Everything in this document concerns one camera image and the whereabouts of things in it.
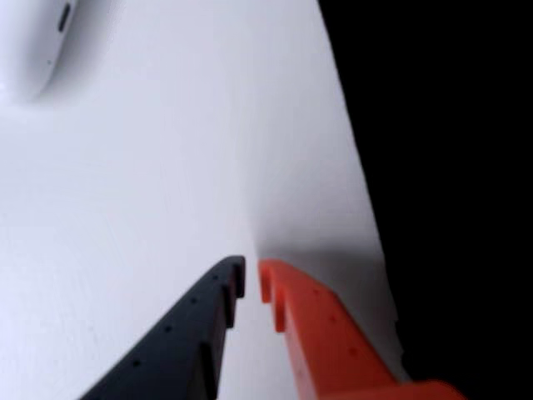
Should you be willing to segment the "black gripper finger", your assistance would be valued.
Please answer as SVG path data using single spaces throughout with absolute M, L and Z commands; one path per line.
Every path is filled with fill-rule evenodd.
M 94 399 L 215 399 L 227 329 L 245 294 L 246 259 L 211 267 L 85 394 Z

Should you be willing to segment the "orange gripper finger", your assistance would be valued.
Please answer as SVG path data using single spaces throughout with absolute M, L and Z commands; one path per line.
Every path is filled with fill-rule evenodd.
M 279 259 L 258 263 L 262 301 L 284 334 L 301 399 L 462 399 L 450 384 L 400 382 L 340 298 Z

